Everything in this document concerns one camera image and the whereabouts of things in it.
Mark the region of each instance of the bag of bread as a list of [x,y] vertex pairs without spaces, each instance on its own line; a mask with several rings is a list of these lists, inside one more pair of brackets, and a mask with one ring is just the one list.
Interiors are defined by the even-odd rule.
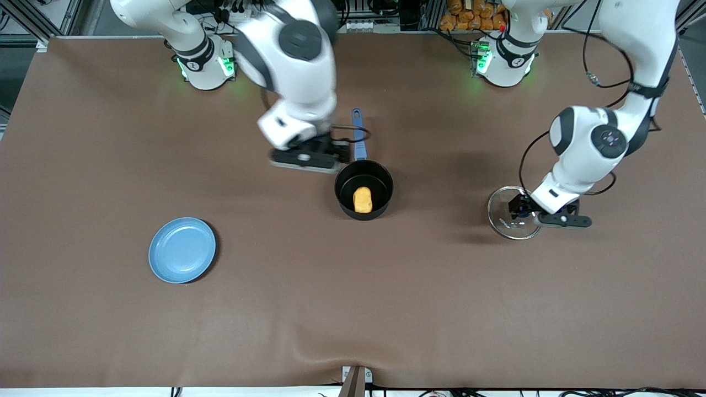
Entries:
[[459,12],[463,11],[463,3],[461,0],[448,0],[446,7],[448,8],[448,12],[452,15],[458,15]]
[[439,29],[442,31],[454,30],[456,29],[456,16],[444,15],[441,17],[441,22],[439,23]]
[[490,18],[493,16],[495,6],[486,3],[484,0],[473,0],[473,14],[481,18]]
[[501,13],[495,14],[492,21],[494,30],[500,30],[501,26],[505,26],[505,17]]
[[490,18],[481,18],[481,30],[493,30],[493,21]]
[[473,20],[473,17],[474,17],[473,11],[463,10],[463,11],[461,11],[460,14],[458,14],[458,22],[469,23],[470,21]]
[[551,25],[552,14],[551,14],[551,11],[549,10],[549,8],[544,10],[544,15],[546,15],[546,18],[549,20],[549,25]]
[[480,29],[481,27],[481,17],[475,16],[473,20],[468,23],[468,30]]

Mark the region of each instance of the black cooking pot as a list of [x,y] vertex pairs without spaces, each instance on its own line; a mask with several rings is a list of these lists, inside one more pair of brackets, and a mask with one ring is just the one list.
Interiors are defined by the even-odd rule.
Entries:
[[[353,125],[363,126],[363,115],[360,109],[353,109]],[[382,215],[388,207],[393,196],[392,175],[380,164],[367,160],[364,133],[362,130],[354,132],[354,162],[343,168],[336,176],[334,190],[336,199],[341,209],[349,217],[357,220],[371,220]],[[360,187],[370,189],[373,201],[373,210],[369,213],[355,212],[353,194]]]

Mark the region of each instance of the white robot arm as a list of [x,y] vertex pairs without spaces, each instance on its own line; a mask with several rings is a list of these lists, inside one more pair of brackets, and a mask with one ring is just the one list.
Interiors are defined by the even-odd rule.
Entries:
[[258,125],[287,151],[331,129],[336,108],[333,43],[338,29],[329,0],[284,0],[237,29],[241,70],[280,99]]
[[[233,46],[206,35],[196,18],[178,11],[189,0],[111,0],[127,25],[161,33],[182,73],[201,90],[234,75]],[[234,58],[254,83],[280,99],[258,126],[275,147],[275,165],[335,172],[347,161],[347,144],[330,136],[336,108],[333,43],[338,29],[330,0],[284,0],[236,29]]]
[[213,90],[235,75],[233,46],[206,35],[196,18],[179,9],[189,0],[110,0],[125,24],[164,36],[176,53],[184,78],[199,90]]
[[635,74],[619,109],[574,106],[551,124],[559,161],[528,196],[510,203],[513,215],[539,211],[543,225],[587,227],[575,201],[647,139],[676,54],[678,0],[604,0],[599,22],[605,38],[633,60]]
[[477,72],[498,87],[518,84],[534,61],[539,41],[549,25],[544,10],[570,6],[580,0],[503,0],[510,11],[505,30],[494,37],[483,37],[488,44],[490,57],[486,66]]

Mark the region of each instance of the green led light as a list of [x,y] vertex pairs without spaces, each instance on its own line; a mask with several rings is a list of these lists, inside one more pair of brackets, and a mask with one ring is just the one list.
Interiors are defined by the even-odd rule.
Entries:
[[233,74],[235,73],[233,59],[223,59],[221,57],[218,57],[218,63],[221,65],[221,69],[223,69],[223,73],[225,73],[226,76],[233,76]]
[[179,58],[177,58],[176,62],[179,64],[179,68],[181,69],[181,75],[184,78],[188,78],[188,77],[186,77],[186,70],[184,70],[184,65],[181,63],[181,60]]
[[476,72],[486,73],[488,71],[488,65],[490,61],[493,60],[493,52],[491,50],[486,51],[486,53],[478,60],[478,67]]

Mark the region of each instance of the brown tablecloth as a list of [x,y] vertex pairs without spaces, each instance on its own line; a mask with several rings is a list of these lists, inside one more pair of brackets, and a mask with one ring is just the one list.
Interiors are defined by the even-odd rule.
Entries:
[[[161,40],[52,40],[0,144],[0,381],[16,386],[326,384],[706,388],[706,122],[681,60],[664,131],[582,200],[585,231],[494,234],[485,203],[585,78],[581,37],[550,35],[500,89],[433,35],[345,35],[339,122],[360,107],[395,178],[382,218],[346,218],[333,176],[272,167],[258,89],[199,92]],[[592,70],[624,78],[592,42]],[[556,161],[539,144],[536,186]],[[170,285],[148,245],[194,216],[215,267]]]

